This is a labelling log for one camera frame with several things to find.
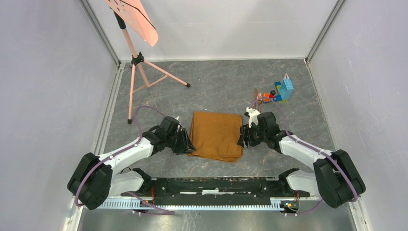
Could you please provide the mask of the orange cloth napkin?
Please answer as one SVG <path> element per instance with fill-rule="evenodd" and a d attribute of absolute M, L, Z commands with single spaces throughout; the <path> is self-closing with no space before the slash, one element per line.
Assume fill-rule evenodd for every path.
<path fill-rule="evenodd" d="M 242 116 L 215 112 L 195 111 L 190 139 L 196 151 L 189 154 L 201 158 L 236 162 L 243 155 L 237 144 Z"/>

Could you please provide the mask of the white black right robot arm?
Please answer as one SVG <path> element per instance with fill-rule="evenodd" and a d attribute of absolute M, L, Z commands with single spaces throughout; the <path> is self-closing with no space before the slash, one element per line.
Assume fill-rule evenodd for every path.
<path fill-rule="evenodd" d="M 283 175 L 278 191 L 291 196 L 304 191 L 319 196 L 327 205 L 338 208 L 355 202 L 366 191 L 366 185 L 350 155 L 342 149 L 330 151 L 314 146 L 287 130 L 281 130 L 272 112 L 260 113 L 247 108 L 248 123 L 240 127 L 238 145 L 255 147 L 265 143 L 268 148 L 292 157 L 312 172 L 292 169 Z"/>

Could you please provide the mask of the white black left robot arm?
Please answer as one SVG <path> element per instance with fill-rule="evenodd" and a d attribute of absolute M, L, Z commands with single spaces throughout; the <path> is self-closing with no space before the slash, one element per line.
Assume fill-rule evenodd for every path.
<path fill-rule="evenodd" d="M 196 151 L 186 129 L 170 116 L 114 151 L 99 156 L 85 154 L 67 184 L 75 205 L 93 210 L 111 196 L 128 192 L 146 196 L 151 191 L 151 177 L 142 170 L 124 172 L 124 169 L 166 148 L 174 154 Z"/>

